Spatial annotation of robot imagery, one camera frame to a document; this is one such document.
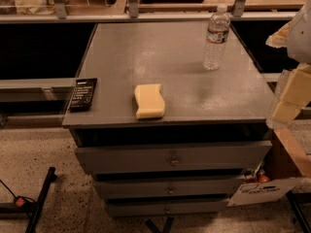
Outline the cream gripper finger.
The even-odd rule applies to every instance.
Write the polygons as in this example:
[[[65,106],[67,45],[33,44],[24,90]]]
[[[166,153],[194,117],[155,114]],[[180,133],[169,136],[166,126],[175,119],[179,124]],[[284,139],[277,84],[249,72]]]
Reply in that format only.
[[[291,24],[292,23],[290,21],[284,24],[278,31],[267,38],[265,44],[275,49],[285,48],[287,46]]]
[[[285,70],[276,87],[276,105],[271,119],[290,124],[311,102],[311,74],[301,69]]]

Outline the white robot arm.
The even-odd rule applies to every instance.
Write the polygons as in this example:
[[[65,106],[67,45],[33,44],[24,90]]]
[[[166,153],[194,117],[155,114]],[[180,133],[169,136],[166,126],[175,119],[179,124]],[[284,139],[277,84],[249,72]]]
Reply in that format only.
[[[279,77],[267,116],[269,128],[281,129],[311,102],[311,1],[265,43],[275,49],[286,48],[288,57],[298,62],[293,71],[284,70]]]

